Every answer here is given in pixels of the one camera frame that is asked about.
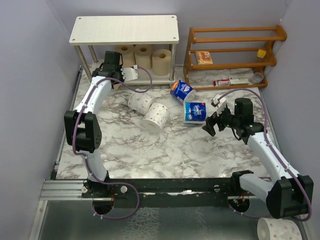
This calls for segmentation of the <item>brown paper roll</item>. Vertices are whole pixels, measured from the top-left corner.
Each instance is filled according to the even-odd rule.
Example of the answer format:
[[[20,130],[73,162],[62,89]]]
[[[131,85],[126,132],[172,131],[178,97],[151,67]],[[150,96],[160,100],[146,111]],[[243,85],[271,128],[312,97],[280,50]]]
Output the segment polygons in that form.
[[[136,64],[133,45],[116,45],[115,51],[122,54],[120,63],[123,68],[130,68]]]
[[[152,68],[153,46],[151,44],[137,44],[134,46],[135,63],[149,70]]]
[[[165,76],[170,73],[171,51],[159,49],[152,53],[152,71],[157,76]]]
[[[113,89],[114,89],[114,90],[118,90],[121,86],[122,86],[122,84],[120,84],[120,83],[115,83],[115,84],[113,85]]]

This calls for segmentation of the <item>white red-dotted roll front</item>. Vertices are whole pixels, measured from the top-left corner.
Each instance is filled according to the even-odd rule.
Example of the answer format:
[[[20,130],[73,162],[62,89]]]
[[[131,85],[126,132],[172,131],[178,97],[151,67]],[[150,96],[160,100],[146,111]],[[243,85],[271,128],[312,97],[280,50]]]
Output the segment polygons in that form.
[[[169,109],[161,103],[153,103],[144,118],[142,119],[142,125],[155,133],[162,132],[170,115]]]

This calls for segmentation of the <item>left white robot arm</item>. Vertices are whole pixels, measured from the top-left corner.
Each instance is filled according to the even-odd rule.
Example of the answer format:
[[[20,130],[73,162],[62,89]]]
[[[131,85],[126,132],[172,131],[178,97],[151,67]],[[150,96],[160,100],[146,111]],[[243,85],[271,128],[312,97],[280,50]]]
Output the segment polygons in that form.
[[[107,182],[108,170],[104,167],[99,152],[102,131],[97,115],[114,83],[123,81],[122,65],[121,53],[106,51],[104,62],[92,73],[91,84],[85,96],[74,110],[68,110],[64,114],[66,141],[72,146],[73,153],[84,161],[88,185],[101,198],[110,193],[111,186]]]

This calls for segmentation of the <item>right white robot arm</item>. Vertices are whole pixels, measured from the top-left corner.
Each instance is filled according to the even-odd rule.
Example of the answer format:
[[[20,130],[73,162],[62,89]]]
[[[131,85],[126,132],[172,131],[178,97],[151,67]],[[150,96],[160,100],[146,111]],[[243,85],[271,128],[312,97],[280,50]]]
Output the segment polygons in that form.
[[[275,219],[311,216],[314,182],[308,175],[295,170],[270,140],[264,125],[254,120],[253,103],[248,98],[234,101],[234,112],[227,100],[217,94],[211,104],[216,111],[205,120],[203,130],[215,136],[219,131],[230,128],[259,158],[267,170],[270,181],[265,181],[251,170],[233,172],[230,191],[240,196],[250,192],[266,203],[270,215]]]

